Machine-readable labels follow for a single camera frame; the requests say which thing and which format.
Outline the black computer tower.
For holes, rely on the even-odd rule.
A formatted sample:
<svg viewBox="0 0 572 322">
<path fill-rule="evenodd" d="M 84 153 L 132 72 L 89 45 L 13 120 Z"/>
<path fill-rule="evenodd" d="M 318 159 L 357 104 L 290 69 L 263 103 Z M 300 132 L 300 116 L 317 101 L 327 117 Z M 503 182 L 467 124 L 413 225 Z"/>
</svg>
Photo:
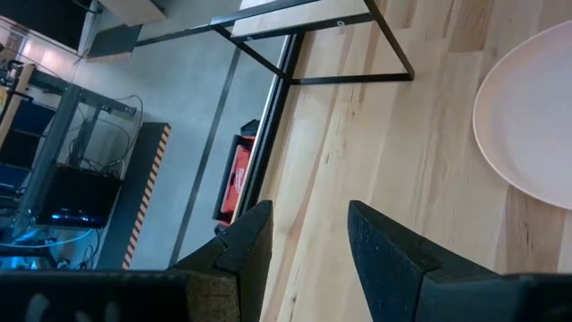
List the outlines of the black computer tower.
<svg viewBox="0 0 572 322">
<path fill-rule="evenodd" d="M 36 222 L 73 228 L 107 225 L 122 180 L 116 176 L 56 164 L 42 190 Z"/>
</svg>

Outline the pale pink plate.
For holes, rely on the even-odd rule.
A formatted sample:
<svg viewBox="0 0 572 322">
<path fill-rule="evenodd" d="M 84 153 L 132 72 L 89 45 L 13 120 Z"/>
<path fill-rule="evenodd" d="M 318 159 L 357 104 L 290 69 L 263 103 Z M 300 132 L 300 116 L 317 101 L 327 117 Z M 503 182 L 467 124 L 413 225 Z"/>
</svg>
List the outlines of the pale pink plate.
<svg viewBox="0 0 572 322">
<path fill-rule="evenodd" d="M 572 21 L 532 36 L 492 67 L 475 96 L 473 131 L 503 180 L 572 210 Z"/>
</svg>

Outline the black aluminium rig frame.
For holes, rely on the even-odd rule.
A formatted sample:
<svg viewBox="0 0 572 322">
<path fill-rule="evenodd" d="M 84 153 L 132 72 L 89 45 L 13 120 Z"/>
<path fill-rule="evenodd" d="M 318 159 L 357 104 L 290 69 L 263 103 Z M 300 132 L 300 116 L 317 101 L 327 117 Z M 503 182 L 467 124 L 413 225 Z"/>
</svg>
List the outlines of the black aluminium rig frame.
<svg viewBox="0 0 572 322">
<path fill-rule="evenodd" d="M 231 220 L 233 223 L 243 213 L 254 207 L 258 201 L 304 37 L 305 33 L 302 32 L 289 35 L 284 41 L 279 69 L 285 73 L 285 76 L 275 76 L 273 79 L 273 85 L 266 100 L 265 110 L 248 162 L 248 170 L 239 203 Z"/>
</svg>

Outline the hazard-striped floor mat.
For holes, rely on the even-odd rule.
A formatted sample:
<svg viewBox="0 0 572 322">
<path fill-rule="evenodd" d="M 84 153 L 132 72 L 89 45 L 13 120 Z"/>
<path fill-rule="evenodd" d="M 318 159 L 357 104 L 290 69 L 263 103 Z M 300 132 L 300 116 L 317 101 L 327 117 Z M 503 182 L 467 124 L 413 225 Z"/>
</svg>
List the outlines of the hazard-striped floor mat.
<svg viewBox="0 0 572 322">
<path fill-rule="evenodd" d="M 137 44 L 141 25 L 119 25 L 99 31 L 86 55 L 88 63 L 121 60 L 131 57 Z"/>
<path fill-rule="evenodd" d="M 97 269 L 130 269 L 170 134 L 169 123 L 143 123 L 139 129 Z"/>
</svg>

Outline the wooden shelf black metal frame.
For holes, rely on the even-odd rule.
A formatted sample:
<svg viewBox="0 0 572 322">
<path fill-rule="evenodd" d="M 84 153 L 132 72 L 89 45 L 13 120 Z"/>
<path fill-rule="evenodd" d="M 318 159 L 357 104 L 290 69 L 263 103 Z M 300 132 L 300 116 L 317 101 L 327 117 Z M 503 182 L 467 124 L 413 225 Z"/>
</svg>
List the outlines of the wooden shelf black metal frame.
<svg viewBox="0 0 572 322">
<path fill-rule="evenodd" d="M 214 17 L 209 27 L 254 58 L 276 76 L 294 85 L 412 81 L 415 70 L 380 11 L 378 0 L 245 0 L 235 13 Z M 404 72 L 295 79 L 263 58 L 247 43 L 311 31 L 374 22 L 385 36 Z"/>
</svg>

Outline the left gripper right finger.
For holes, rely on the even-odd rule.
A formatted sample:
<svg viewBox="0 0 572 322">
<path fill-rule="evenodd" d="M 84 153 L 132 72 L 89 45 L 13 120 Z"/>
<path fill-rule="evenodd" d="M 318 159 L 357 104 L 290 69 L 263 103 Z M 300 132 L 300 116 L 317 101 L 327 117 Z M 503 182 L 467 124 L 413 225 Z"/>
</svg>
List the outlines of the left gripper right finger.
<svg viewBox="0 0 572 322">
<path fill-rule="evenodd" d="M 572 322 L 572 275 L 497 274 L 358 200 L 348 236 L 374 322 Z"/>
</svg>

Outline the wooden cabinet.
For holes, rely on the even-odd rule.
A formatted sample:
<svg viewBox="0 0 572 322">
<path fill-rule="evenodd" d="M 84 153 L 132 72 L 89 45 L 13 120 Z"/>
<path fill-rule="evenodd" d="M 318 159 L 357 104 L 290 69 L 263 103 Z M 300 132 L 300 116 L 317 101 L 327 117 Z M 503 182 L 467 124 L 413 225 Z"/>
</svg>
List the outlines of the wooden cabinet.
<svg viewBox="0 0 572 322">
<path fill-rule="evenodd" d="M 137 26 L 166 19 L 162 8 L 154 0 L 97 0 L 123 24 Z"/>
</svg>

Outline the red and black tool box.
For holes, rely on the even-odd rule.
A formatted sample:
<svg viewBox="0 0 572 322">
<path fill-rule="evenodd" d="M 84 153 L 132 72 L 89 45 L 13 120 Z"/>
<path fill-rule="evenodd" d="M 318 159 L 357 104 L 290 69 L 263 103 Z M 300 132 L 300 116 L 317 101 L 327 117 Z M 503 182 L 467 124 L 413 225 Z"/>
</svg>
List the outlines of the red and black tool box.
<svg viewBox="0 0 572 322">
<path fill-rule="evenodd" d="M 240 127 L 234 135 L 225 164 L 219 194 L 215 203 L 213 219 L 217 222 L 214 233 L 218 234 L 231 224 L 244 186 L 248 162 L 257 136 L 260 121 L 253 119 Z"/>
</svg>

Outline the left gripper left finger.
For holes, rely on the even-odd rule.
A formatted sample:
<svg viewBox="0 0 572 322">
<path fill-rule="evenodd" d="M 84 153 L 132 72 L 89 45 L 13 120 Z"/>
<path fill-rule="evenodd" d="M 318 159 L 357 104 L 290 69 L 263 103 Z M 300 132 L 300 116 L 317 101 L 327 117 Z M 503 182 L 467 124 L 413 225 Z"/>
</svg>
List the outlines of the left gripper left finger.
<svg viewBox="0 0 572 322">
<path fill-rule="evenodd" d="M 0 322 L 258 322 L 272 242 L 265 200 L 163 271 L 4 271 Z"/>
</svg>

